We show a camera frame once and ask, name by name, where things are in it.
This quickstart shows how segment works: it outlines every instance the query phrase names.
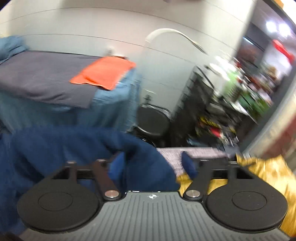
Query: white lamp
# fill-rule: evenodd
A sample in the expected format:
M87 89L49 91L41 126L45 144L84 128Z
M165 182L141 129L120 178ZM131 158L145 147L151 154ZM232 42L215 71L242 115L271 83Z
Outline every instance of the white lamp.
M145 41L148 44L150 44L153 39L155 39L157 36L159 36L159 35L161 35L163 33L177 33L177 34L180 34L183 37L185 37L186 39L188 39L192 43L192 45L194 47L199 49L204 54L207 54L206 51L197 42L193 41L191 38L189 38L187 35L183 34L182 32L180 32L178 30L175 30L175 29L172 29L172 28L159 28L159 29L156 29L146 37Z

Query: bright light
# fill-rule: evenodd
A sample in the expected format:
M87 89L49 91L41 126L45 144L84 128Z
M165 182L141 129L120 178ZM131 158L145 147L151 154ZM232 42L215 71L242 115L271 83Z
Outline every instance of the bright light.
M276 24L274 22L266 23L267 30L271 33L277 32Z
M245 37L243 37L244 40L246 40L248 43L254 45L250 40L246 39Z
M279 25L279 32L283 37L287 37L291 34L289 26L285 23Z

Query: orange towel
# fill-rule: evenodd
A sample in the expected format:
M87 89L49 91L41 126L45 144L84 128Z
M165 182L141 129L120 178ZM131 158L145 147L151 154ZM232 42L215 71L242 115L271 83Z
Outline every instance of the orange towel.
M127 71L134 68L134 62L117 58L103 57L84 68L73 77L72 84L90 84L112 90Z

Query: gray ribbed plate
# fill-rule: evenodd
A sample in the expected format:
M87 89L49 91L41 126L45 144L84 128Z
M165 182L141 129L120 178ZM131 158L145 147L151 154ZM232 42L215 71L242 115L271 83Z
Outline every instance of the gray ribbed plate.
M172 193L128 192L117 202L107 202L100 213L79 230L43 234L27 229L24 241L286 241L279 229L258 234L228 230L213 221L197 202L188 202Z

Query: white circular logo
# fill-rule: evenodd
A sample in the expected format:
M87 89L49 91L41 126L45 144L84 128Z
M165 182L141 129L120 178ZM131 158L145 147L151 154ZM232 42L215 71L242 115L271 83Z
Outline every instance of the white circular logo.
M151 198L152 200L153 199L155 199L155 198L157 198L158 196L156 196L155 194L150 194L149 196L148 196L148 198Z

